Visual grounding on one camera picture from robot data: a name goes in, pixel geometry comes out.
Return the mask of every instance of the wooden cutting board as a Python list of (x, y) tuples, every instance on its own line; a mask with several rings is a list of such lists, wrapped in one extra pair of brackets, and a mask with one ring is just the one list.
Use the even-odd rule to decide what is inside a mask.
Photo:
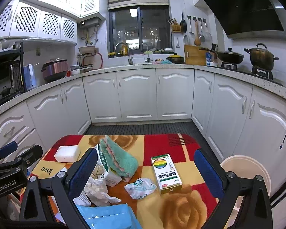
[(185, 45), (185, 64), (206, 65), (206, 51), (199, 50), (199, 46)]

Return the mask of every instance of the white plastic bag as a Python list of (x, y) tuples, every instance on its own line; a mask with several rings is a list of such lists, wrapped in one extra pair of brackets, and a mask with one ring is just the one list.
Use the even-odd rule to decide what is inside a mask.
[(119, 203), (120, 199), (109, 196), (106, 182), (104, 179), (93, 179), (89, 177), (86, 186), (84, 187), (86, 195), (90, 201), (97, 207), (110, 206), (110, 203)]
[(139, 200), (153, 193), (156, 187), (149, 178), (139, 178), (134, 183), (125, 185), (124, 188), (131, 198)]

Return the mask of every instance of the white kitchen cabinet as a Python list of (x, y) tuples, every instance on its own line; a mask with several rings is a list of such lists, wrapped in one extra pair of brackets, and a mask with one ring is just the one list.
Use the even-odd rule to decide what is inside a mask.
[(222, 162), (231, 156), (243, 130), (252, 85), (215, 75), (211, 115), (205, 139)]
[(286, 181), (286, 101), (253, 87), (249, 113), (233, 155), (256, 159), (268, 171), (271, 194)]
[(190, 119), (194, 93), (193, 69), (156, 69), (158, 120)]
[(22, 102), (0, 115), (0, 147), (19, 142), (34, 129), (28, 106)]
[(122, 121), (156, 121), (156, 70), (116, 72)]
[(38, 6), (19, 2), (11, 24), (10, 38), (36, 38), (40, 19)]
[(98, 12), (99, 0), (82, 0), (81, 16), (90, 15)]
[(192, 121), (205, 137), (211, 113), (214, 73), (195, 70)]
[(84, 77), (83, 83), (92, 122), (122, 121), (115, 72)]
[(62, 24), (60, 28), (60, 39), (77, 43), (77, 22), (62, 15)]
[(68, 111), (68, 118), (72, 121), (72, 134), (83, 134), (91, 124), (87, 107), (83, 80), (81, 78), (66, 82), (61, 85), (64, 105)]
[[(44, 148), (40, 137), (34, 128), (31, 132), (29, 132), (28, 135), (26, 135), (23, 139), (21, 139), (19, 142), (17, 142), (18, 147), (17, 150), (14, 151), (13, 153), (9, 154), (3, 161), (2, 163), (10, 162), (13, 161), (16, 157), (27, 151), (28, 149), (32, 148), (34, 145), (40, 145), (43, 151), (43, 155), (49, 150)], [(34, 162), (28, 169), (29, 171), (32, 171), (38, 161)]]
[(0, 39), (8, 38), (19, 0), (12, 0), (0, 15)]
[(40, 13), (38, 38), (60, 40), (62, 14), (42, 8)]
[(45, 149), (51, 148), (61, 137), (72, 134), (73, 121), (59, 85), (34, 95), (27, 104)]

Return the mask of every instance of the plastic bag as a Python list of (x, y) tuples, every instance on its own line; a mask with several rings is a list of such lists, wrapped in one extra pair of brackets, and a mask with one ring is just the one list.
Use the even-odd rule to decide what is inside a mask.
[(156, 187), (149, 178), (139, 178), (134, 183), (125, 185), (124, 188), (131, 198), (139, 200), (153, 193)]
[(92, 229), (142, 229), (127, 204), (110, 207), (82, 207), (77, 209)]
[(110, 206), (110, 203), (119, 203), (120, 199), (109, 196), (106, 182), (104, 179), (93, 179), (89, 177), (84, 191), (90, 201), (98, 207)]

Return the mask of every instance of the lattice cabinet door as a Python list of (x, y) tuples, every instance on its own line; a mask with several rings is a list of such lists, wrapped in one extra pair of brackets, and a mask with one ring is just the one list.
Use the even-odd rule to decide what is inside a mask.
[(42, 8), (39, 20), (38, 38), (60, 40), (62, 14)]
[(62, 15), (60, 39), (77, 43), (77, 22), (65, 15)]
[(12, 0), (0, 15), (0, 39), (9, 37), (11, 23), (17, 9), (19, 0)]
[(40, 19), (38, 6), (19, 2), (11, 25), (10, 38), (36, 38)]

